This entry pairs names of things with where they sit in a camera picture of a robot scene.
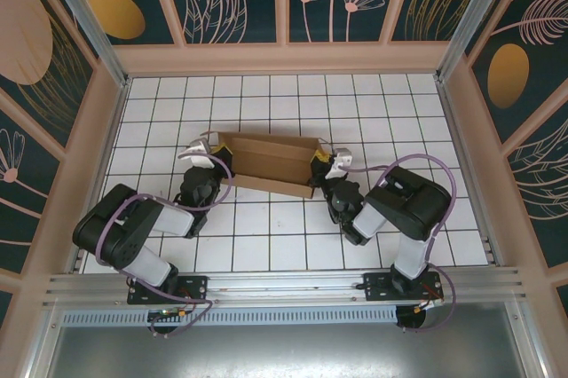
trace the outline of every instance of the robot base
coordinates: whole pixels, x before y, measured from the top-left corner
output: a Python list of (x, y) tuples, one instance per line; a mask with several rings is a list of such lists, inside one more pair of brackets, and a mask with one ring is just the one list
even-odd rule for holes
[(392, 285), (391, 272), (365, 273), (363, 282), (355, 288), (365, 289), (367, 301), (416, 301), (416, 303), (419, 303), (432, 297), (432, 294), (424, 286), (431, 289), (439, 298), (444, 297), (440, 275), (437, 272), (424, 273), (420, 285), (404, 294), (401, 294)]
[[(189, 295), (193, 299), (204, 300), (207, 296), (207, 280), (207, 276), (178, 276), (177, 289), (173, 295), (182, 297)], [(130, 283), (126, 302), (129, 305), (181, 304), (157, 295), (137, 282)]]

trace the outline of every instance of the open cardboard box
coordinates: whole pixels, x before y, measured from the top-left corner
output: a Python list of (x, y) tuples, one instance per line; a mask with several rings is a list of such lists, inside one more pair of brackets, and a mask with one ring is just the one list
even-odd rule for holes
[(233, 153), (233, 184), (237, 187), (310, 199), (311, 162), (327, 154), (317, 138), (218, 132), (219, 145)]

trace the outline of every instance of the purple cable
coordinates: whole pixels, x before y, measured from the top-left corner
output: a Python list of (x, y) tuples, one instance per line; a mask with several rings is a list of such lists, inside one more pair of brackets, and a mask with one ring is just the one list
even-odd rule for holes
[[(229, 195), (231, 188), (233, 187), (233, 177), (231, 175), (231, 170), (229, 169), (229, 167), (227, 167), (226, 164), (223, 161), (221, 161), (216, 156), (213, 156), (212, 154), (202, 154), (202, 153), (196, 152), (196, 153), (186, 154), (186, 156), (203, 156), (203, 157), (209, 158), (212, 161), (215, 161), (219, 165), (221, 165), (221, 167), (223, 168), (223, 170), (225, 171), (225, 173), (227, 175), (227, 179), (229, 180), (227, 190), (225, 191), (225, 193), (223, 193), (223, 195), (218, 200), (214, 201), (213, 203), (211, 203), (210, 205), (205, 206), (205, 207), (184, 207), (184, 206), (176, 204), (175, 202), (169, 201), (167, 199), (159, 198), (157, 196), (153, 196), (152, 194), (148, 194), (148, 193), (138, 193), (138, 194), (135, 194), (134, 196), (131, 196), (126, 201), (124, 201), (124, 203), (114, 212), (114, 214), (110, 217), (110, 219), (106, 223), (105, 227), (103, 228), (103, 231), (100, 234), (99, 242), (97, 243), (97, 246), (95, 248), (95, 257), (97, 259), (97, 263), (99, 263), (101, 265), (107, 265), (102, 260), (102, 258), (100, 257), (100, 254), (102, 252), (102, 248), (103, 248), (103, 245), (105, 243), (105, 240), (107, 239), (108, 232), (110, 231), (110, 228), (113, 226), (114, 221), (116, 221), (116, 219), (121, 215), (121, 213), (126, 208), (128, 208), (128, 206), (131, 203), (133, 203), (135, 201), (152, 199), (152, 200), (158, 201), (160, 203), (163, 203), (165, 205), (169, 205), (169, 206), (174, 207), (174, 208), (184, 209), (186, 211), (207, 211), (209, 209), (212, 209), (216, 205), (219, 205), (222, 201), (225, 200), (225, 198)], [(142, 285), (143, 287), (147, 288), (148, 290), (154, 292), (155, 294), (163, 296), (165, 298), (169, 298), (170, 300), (179, 301), (180, 303), (184, 303), (184, 304), (190, 303), (190, 304), (207, 304), (208, 305), (205, 308), (205, 310), (203, 310), (201, 313), (199, 313), (197, 316), (195, 316), (195, 318), (193, 318), (189, 323), (187, 323), (183, 326), (180, 326), (180, 327), (176, 328), (174, 331), (170, 332), (169, 335), (171, 335), (171, 336), (179, 334), (179, 333), (183, 332), (184, 330), (188, 329), (189, 327), (191, 327), (195, 322), (197, 322), (199, 319), (201, 319), (201, 317), (203, 317), (209, 310), (211, 310), (211, 307), (213, 307), (213, 302), (211, 302), (210, 300), (184, 298), (184, 297), (181, 297), (181, 296), (170, 295), (170, 294), (167, 294), (167, 293), (161, 291), (160, 289), (156, 289), (155, 287), (153, 287), (149, 283), (147, 283), (147, 282), (145, 282), (141, 279), (138, 279), (135, 276), (133, 276), (133, 275), (131, 275), (131, 274), (129, 274), (129, 273), (123, 271), (123, 270), (119, 270), (118, 272), (125, 275), (125, 276), (128, 276), (131, 279), (136, 280), (140, 285)], [(154, 324), (155, 324), (156, 321), (157, 321), (157, 319), (153, 320), (152, 323), (150, 324), (150, 329), (152, 330), (154, 335), (157, 335), (157, 333), (154, 330)]]

